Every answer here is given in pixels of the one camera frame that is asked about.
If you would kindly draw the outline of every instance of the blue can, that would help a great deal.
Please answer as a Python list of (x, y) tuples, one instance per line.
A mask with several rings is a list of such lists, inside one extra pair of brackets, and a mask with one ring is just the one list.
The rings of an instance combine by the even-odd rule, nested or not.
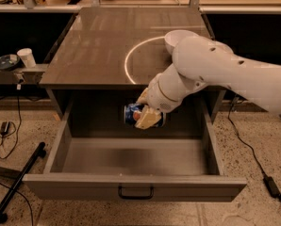
[[(124, 123), (135, 125), (141, 117), (141, 112), (144, 108), (143, 104), (129, 104), (124, 107)], [(161, 127), (165, 124), (166, 114), (161, 113), (161, 119), (152, 127)]]

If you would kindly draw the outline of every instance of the plug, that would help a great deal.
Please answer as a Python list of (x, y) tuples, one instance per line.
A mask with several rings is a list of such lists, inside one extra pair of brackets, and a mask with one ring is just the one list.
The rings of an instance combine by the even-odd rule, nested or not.
[(9, 121), (3, 121), (0, 127), (0, 135), (4, 136), (8, 133)]
[(280, 195), (280, 191), (279, 191), (279, 188), (276, 186), (276, 183), (274, 182), (273, 177), (264, 175), (263, 181), (264, 181), (264, 184), (267, 187), (268, 191), (270, 192), (271, 196), (273, 198), (278, 198)]
[(22, 73), (14, 73), (16, 79), (17, 79), (17, 84), (22, 84), (25, 81), (25, 77)]

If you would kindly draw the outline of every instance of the speckled floor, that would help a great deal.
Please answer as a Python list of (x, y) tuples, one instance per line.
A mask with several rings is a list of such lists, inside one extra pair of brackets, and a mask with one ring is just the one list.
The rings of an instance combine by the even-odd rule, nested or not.
[[(6, 161), (0, 160), (2, 167), (20, 170), (41, 141), (47, 144), (49, 153), (56, 136), (59, 122), (50, 106), (22, 106), (21, 115), (18, 147)], [(239, 128), (240, 136), (255, 148), (264, 170), (281, 190), (281, 121), (263, 112), (234, 112), (231, 118)], [(4, 120), (19, 123), (15, 103), (0, 106), (0, 124)], [(34, 225), (281, 226), (281, 203), (269, 196), (251, 150), (235, 136), (227, 112), (217, 115), (214, 128), (226, 174), (245, 177), (248, 181), (248, 186), (232, 202), (42, 201), (22, 185), (20, 191), (33, 209)], [(6, 140), (5, 150), (13, 140), (14, 137)], [(40, 173), (46, 159), (47, 156), (39, 158), (32, 172)], [(1, 177), (0, 181), (7, 185), (12, 182)], [(0, 186), (0, 201), (7, 191)], [(31, 225), (30, 211), (20, 195), (14, 196), (5, 212), (8, 214), (5, 225)]]

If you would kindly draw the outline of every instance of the black stand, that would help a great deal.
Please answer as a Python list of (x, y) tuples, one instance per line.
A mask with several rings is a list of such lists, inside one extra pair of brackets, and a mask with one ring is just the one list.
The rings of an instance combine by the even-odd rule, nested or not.
[(7, 195), (5, 198), (0, 202), (0, 223), (4, 223), (8, 220), (8, 215), (3, 213), (4, 210), (7, 208), (9, 202), (11, 201), (12, 197), (16, 193), (17, 189), (19, 188), (22, 179), (24, 178), (25, 174), (28, 173), (31, 169), (31, 167), (36, 162), (38, 156), (45, 157), (46, 151), (44, 150), (45, 143), (41, 142), (35, 152), (31, 155), (28, 162), (25, 164), (25, 167), (20, 172), (20, 174), (17, 176), (15, 182), (10, 187)]

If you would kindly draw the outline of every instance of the drawer front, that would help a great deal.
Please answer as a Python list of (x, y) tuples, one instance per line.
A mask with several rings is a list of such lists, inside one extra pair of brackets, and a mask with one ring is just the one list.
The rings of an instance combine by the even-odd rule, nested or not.
[(242, 178), (98, 177), (87, 174), (27, 174), (24, 182), (44, 200), (144, 200), (155, 202), (231, 202), (246, 186)]

